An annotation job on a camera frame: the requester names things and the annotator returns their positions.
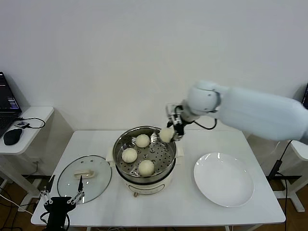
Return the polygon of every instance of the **cooker handle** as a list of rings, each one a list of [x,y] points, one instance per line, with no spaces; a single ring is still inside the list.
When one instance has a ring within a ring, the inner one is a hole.
[[[183,145],[182,141],[177,142],[177,153],[175,155],[176,160],[176,165],[182,164],[184,160],[184,151],[183,151]]]
[[[112,155],[112,148],[108,149],[106,161],[110,164],[110,167],[116,166],[113,155]]]

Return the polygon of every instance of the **laptop screen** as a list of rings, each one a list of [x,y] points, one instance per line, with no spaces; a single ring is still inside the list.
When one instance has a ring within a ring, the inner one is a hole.
[[[0,72],[0,112],[20,111],[15,97],[4,77]]]

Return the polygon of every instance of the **steamed bun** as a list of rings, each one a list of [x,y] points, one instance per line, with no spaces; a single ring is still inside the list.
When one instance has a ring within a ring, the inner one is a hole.
[[[154,173],[154,164],[151,160],[143,160],[139,164],[138,171],[140,175],[148,177]]]
[[[163,128],[159,132],[159,137],[163,142],[169,143],[173,137],[173,128]]]
[[[137,159],[137,152],[133,148],[127,148],[122,152],[122,160],[126,163],[132,163]]]
[[[145,148],[150,144],[150,138],[147,135],[139,135],[136,138],[136,145],[140,148]]]

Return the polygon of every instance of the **white plate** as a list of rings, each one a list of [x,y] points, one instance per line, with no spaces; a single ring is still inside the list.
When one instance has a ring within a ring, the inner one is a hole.
[[[206,154],[199,158],[193,172],[204,196],[224,207],[246,204],[255,190],[254,182],[244,164],[231,155]]]

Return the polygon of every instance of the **laptop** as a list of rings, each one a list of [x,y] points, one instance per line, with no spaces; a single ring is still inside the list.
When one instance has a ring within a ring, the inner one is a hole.
[[[14,120],[21,114],[21,109],[0,71],[0,137],[7,131]]]

